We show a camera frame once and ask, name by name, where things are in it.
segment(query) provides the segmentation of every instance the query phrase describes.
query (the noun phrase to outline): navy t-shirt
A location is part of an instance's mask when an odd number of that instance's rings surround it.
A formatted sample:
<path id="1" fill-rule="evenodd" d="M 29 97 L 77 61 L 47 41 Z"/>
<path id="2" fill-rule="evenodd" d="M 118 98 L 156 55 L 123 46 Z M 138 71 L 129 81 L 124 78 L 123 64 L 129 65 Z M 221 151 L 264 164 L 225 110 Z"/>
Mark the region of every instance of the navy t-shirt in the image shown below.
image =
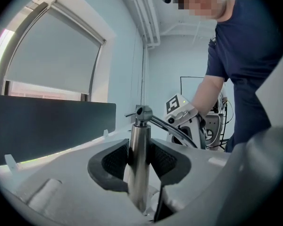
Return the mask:
<path id="1" fill-rule="evenodd" d="M 217 23 L 216 41 L 208 45 L 206 75 L 231 79 L 234 84 L 234 135 L 226 151 L 270 127 L 255 95 L 283 55 L 283 37 L 260 0 L 235 0 L 233 14 Z"/>

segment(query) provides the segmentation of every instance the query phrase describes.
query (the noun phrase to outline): white wall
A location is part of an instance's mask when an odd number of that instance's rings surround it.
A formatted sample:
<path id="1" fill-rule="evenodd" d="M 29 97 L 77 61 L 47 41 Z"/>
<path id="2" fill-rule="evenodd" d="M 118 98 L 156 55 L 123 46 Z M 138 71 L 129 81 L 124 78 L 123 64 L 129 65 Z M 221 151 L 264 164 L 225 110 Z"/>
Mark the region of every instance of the white wall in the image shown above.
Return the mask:
<path id="1" fill-rule="evenodd" d="M 110 64 L 108 102 L 117 105 L 116 126 L 120 128 L 130 122 L 124 114 L 134 111 L 135 105 L 141 102 L 142 39 L 122 0 L 85 1 L 116 34 Z"/>
<path id="2" fill-rule="evenodd" d="M 161 45 L 149 50 L 148 87 L 149 106 L 154 115 L 163 119 L 165 102 L 174 94 L 180 93 L 180 77 L 203 77 L 208 64 L 208 39 L 196 39 L 192 46 L 192 36 L 164 36 Z M 227 96 L 234 108 L 233 84 L 226 83 Z M 228 117 L 232 116 L 229 107 Z M 226 125 L 225 138 L 233 134 L 234 118 Z M 152 129 L 153 137 L 162 138 L 166 133 Z"/>
<path id="3" fill-rule="evenodd" d="M 31 0 L 12 0 L 5 11 L 0 16 L 0 35 L 4 29 L 8 27 L 8 24 L 13 17 Z"/>

